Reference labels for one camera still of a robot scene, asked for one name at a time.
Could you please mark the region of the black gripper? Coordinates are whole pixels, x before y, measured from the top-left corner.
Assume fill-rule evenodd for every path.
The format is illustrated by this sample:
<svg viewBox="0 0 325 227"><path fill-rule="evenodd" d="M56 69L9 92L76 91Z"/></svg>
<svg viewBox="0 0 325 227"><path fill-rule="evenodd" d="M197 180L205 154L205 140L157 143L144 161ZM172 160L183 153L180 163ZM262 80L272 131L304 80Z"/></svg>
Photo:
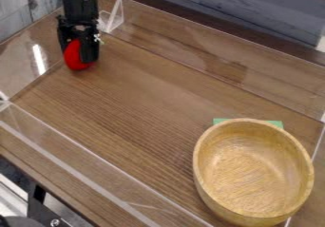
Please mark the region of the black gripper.
<svg viewBox="0 0 325 227"><path fill-rule="evenodd" d="M98 58L98 34L96 21L72 22L62 15L57 16L57 36L61 50L73 39L80 38L80 60L92 63Z"/></svg>

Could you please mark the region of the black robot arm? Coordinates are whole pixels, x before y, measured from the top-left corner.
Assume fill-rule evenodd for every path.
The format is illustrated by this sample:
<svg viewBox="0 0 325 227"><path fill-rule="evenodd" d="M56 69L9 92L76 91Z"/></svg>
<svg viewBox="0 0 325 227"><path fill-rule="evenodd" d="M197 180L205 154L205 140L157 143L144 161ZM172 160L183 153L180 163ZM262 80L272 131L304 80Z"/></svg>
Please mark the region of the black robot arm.
<svg viewBox="0 0 325 227"><path fill-rule="evenodd" d="M70 70L86 69L98 59L97 0L62 0L57 36Z"/></svg>

